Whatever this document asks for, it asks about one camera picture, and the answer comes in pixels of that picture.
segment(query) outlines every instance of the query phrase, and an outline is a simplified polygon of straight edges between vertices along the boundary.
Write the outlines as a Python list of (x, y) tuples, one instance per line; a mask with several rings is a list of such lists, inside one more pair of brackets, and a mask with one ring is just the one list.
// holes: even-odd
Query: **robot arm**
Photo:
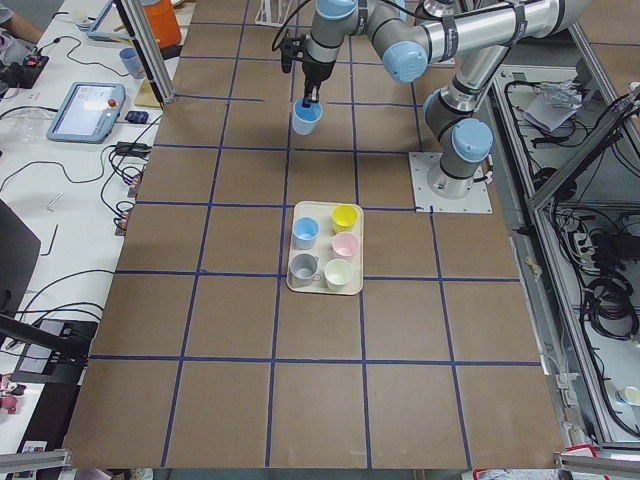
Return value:
[[(410, 26), (401, 19), (398, 9), (381, 0), (318, 0), (311, 34), (304, 45), (303, 71), (309, 86), (305, 97), (314, 103), (318, 100), (320, 84), (331, 75), (347, 35), (366, 34), (389, 74), (400, 83), (410, 83), (424, 74), (430, 63), (509, 45), (527, 36), (551, 35), (579, 18), (590, 2), (509, 0), (457, 16), (449, 15), (452, 3), (425, 0), (418, 12), (427, 18)], [(488, 81), (482, 75), (474, 78), (478, 72), (472, 67), (463, 66), (465, 72), (458, 81), (471, 90), (480, 90)]]
[(443, 148), (439, 171), (430, 179), (432, 189), (460, 198), (493, 142), (489, 128), (470, 117), (511, 46), (521, 38), (545, 37), (568, 27), (590, 1), (507, 0), (456, 16), (450, 14), (452, 3), (422, 1), (416, 13), (424, 18), (409, 25), (396, 8), (403, 0), (317, 0), (310, 37), (301, 45), (302, 105), (319, 102), (320, 86), (331, 76), (347, 35), (366, 34), (399, 83), (415, 81), (430, 63), (466, 55), (451, 83), (424, 104), (425, 121)]

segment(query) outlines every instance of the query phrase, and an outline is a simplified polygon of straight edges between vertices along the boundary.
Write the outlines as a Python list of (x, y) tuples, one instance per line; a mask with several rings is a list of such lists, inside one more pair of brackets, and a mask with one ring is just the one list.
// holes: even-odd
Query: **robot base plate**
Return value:
[[(434, 193), (427, 184), (427, 173), (432, 165), (440, 160), (440, 153), (410, 152), (409, 166), (411, 167), (411, 182), (413, 184), (413, 199), (417, 212), (429, 213), (492, 213), (491, 201), (484, 182), (474, 183), (469, 193), (458, 200), (449, 200)], [(476, 177), (483, 176), (478, 167)]]

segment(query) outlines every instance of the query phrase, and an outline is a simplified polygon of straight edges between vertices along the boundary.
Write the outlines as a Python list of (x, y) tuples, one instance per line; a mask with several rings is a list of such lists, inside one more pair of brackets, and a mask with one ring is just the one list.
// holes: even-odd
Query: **blue cup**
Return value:
[(308, 107), (302, 105), (302, 99), (293, 104), (291, 126), (298, 135), (309, 135), (322, 118), (322, 105), (312, 103)]
[(122, 60), (127, 72), (129, 72), (129, 75), (133, 78), (139, 79), (144, 77), (144, 69), (134, 48), (129, 47), (120, 50), (120, 60)]
[(293, 224), (293, 246), (298, 250), (309, 250), (316, 243), (320, 227), (313, 218), (302, 217)]

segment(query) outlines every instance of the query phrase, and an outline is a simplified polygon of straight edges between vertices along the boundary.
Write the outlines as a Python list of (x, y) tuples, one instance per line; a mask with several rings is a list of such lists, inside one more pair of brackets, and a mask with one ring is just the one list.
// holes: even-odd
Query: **cup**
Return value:
[(333, 231), (350, 232), (358, 220), (358, 211), (352, 205), (338, 205), (333, 209)]
[(322, 118), (322, 105), (312, 103), (308, 107), (302, 105), (302, 99), (293, 104), (291, 126), (298, 135), (309, 135)]
[(320, 227), (310, 217), (302, 217), (293, 224), (293, 246), (299, 250), (309, 250), (316, 243)]
[(294, 287), (306, 287), (320, 278), (318, 273), (318, 257), (308, 253), (300, 253), (289, 263), (289, 273)]
[(134, 48), (128, 47), (120, 50), (120, 60), (122, 60), (127, 72), (129, 72), (129, 75), (133, 78), (144, 77), (144, 69)]
[(616, 398), (622, 403), (640, 407), (640, 390), (636, 387), (625, 387), (616, 392)]
[(331, 240), (331, 248), (335, 258), (351, 260), (358, 252), (360, 241), (351, 232), (340, 232)]
[(335, 258), (330, 260), (324, 267), (324, 278), (327, 281), (329, 290), (339, 292), (353, 278), (353, 268), (346, 260)]

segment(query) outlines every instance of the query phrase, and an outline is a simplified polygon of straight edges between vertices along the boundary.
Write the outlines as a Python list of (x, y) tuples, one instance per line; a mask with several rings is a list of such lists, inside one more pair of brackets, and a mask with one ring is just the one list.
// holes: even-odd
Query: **gray cup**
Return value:
[(306, 287), (320, 279), (318, 273), (318, 257), (301, 253), (289, 263), (289, 274), (294, 287)]

